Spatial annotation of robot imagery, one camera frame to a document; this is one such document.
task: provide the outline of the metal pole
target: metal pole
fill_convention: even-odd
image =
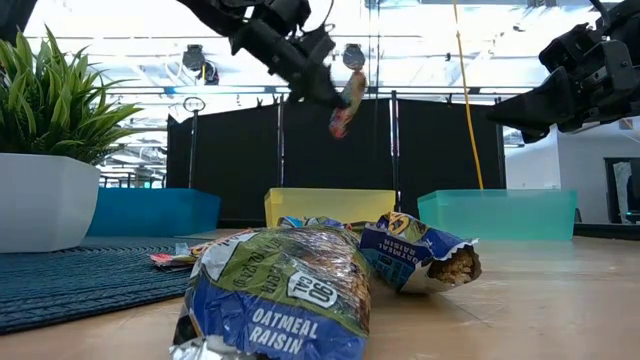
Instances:
[[[504,129],[502,125],[496,125],[496,135],[498,139],[498,170],[500,171],[500,189],[507,188],[507,172],[506,164],[507,160],[504,155]]]
[[[191,122],[191,152],[189,156],[189,189],[193,189],[194,175],[196,170],[196,149],[198,139],[198,113],[204,110],[206,104],[198,97],[188,97],[182,104],[185,110],[193,113]]]
[[[284,95],[278,102],[278,187],[284,186]]]
[[[400,136],[398,134],[398,93],[391,92],[391,164],[393,166],[393,191],[396,193],[395,211],[401,211],[400,206]]]
[[[198,139],[198,110],[193,112],[191,123],[191,155],[189,156],[189,189],[193,189],[193,175],[196,169],[196,142]]]

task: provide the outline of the potted plant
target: potted plant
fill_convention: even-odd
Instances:
[[[19,33],[0,42],[0,253],[78,246],[96,207],[95,167],[129,135],[117,124],[140,109],[107,103],[83,50],[71,61],[47,28],[37,56]]]

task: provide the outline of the white wall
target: white wall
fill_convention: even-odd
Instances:
[[[549,135],[523,148],[505,149],[507,189],[559,189],[558,134]]]
[[[640,157],[640,143],[623,135],[618,127],[612,123],[580,134],[558,136],[562,189],[577,191],[578,208],[585,223],[609,223],[604,158]],[[638,131],[624,134],[640,141]]]

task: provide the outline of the blue rug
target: blue rug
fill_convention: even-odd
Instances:
[[[180,297],[189,271],[165,272],[150,254],[204,240],[88,238],[47,254],[0,254],[0,334]]]

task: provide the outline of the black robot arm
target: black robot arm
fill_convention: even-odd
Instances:
[[[640,0],[601,12],[596,28],[576,25],[554,39],[539,60],[550,72],[537,88],[496,104],[489,120],[538,141],[557,124],[561,132],[640,115]]]
[[[2,0],[0,39],[14,42],[24,29],[37,0]],[[331,108],[348,104],[338,94],[324,59],[335,48],[324,24],[296,36],[311,14],[308,0],[177,0],[205,25],[229,38],[235,55],[247,50],[283,78],[291,89],[289,101],[300,99]]]

